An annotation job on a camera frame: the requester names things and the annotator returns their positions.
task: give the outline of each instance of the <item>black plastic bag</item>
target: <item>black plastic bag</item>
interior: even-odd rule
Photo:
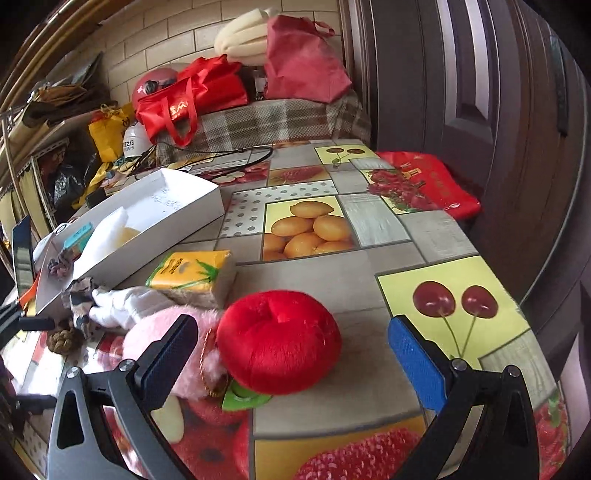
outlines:
[[[53,205],[56,210],[68,208],[84,193],[82,173],[74,166],[62,163],[55,173]]]

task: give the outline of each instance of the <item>blue gripper pad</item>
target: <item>blue gripper pad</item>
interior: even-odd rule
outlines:
[[[423,407],[439,414],[446,402],[445,380],[413,334],[396,317],[388,325],[388,343]]]

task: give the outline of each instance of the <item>plaid blanket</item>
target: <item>plaid blanket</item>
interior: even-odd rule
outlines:
[[[176,124],[181,135],[189,120]],[[264,100],[209,113],[199,118],[192,142],[179,150],[167,131],[158,134],[156,156],[161,164],[192,160],[201,152],[237,150],[294,140],[358,138],[369,143],[371,124],[356,93],[350,90],[325,104],[309,100]]]

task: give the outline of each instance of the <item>red tote bag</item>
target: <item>red tote bag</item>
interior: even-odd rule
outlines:
[[[175,144],[186,147],[199,127],[198,115],[246,105],[248,96],[236,74],[240,66],[240,62],[228,62],[226,55],[199,58],[179,72],[176,83],[140,99],[135,116],[152,143],[166,129]],[[182,118],[189,118],[184,137],[174,126]]]
[[[316,25],[329,31],[319,31]],[[324,40],[335,34],[327,24],[277,15],[267,29],[265,98],[331,103],[351,87],[343,63]]]

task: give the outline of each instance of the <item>black cable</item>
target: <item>black cable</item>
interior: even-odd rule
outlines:
[[[201,154],[207,154],[207,155],[212,155],[211,157],[205,157],[205,158],[200,158],[199,160],[195,160],[194,162],[189,162],[186,165],[183,165],[183,168],[190,166],[190,165],[194,165],[194,164],[198,164],[203,162],[204,160],[209,160],[214,159],[214,158],[220,158],[220,157],[226,157],[227,155],[233,155],[235,153],[244,153],[247,151],[251,152],[251,156],[252,153],[254,153],[256,150],[267,150],[267,153],[265,155],[263,155],[261,158],[253,161],[253,162],[247,162],[244,165],[240,165],[237,167],[232,167],[229,168],[227,170],[224,170],[223,172],[215,175],[214,177],[212,177],[210,180],[214,180],[216,178],[219,177],[223,177],[225,175],[228,175],[230,173],[234,173],[237,171],[243,171],[244,169],[248,168],[248,167],[252,167],[254,165],[257,165],[263,161],[265,161],[267,158],[269,158],[271,155],[273,155],[273,147],[270,147],[268,145],[260,145],[257,147],[248,147],[248,148],[238,148],[237,150],[222,150],[222,151],[201,151],[201,150],[193,150],[191,148],[181,148],[178,147],[176,145],[172,145],[169,144],[167,142],[158,142],[158,143],[162,143],[164,145],[167,145],[169,147],[175,148],[177,150],[183,151],[183,152],[189,152],[189,153],[201,153]],[[137,170],[139,170],[139,166],[143,163],[145,163],[145,160],[150,156],[150,154],[152,153],[153,149],[156,148],[156,145],[154,145],[153,147],[151,147],[149,150],[147,150],[146,152],[144,152],[142,154],[142,156],[140,156],[139,159],[137,159],[137,161],[135,162],[134,166],[131,168],[131,172],[130,174],[133,174],[134,178],[137,180],[136,174],[137,174]]]

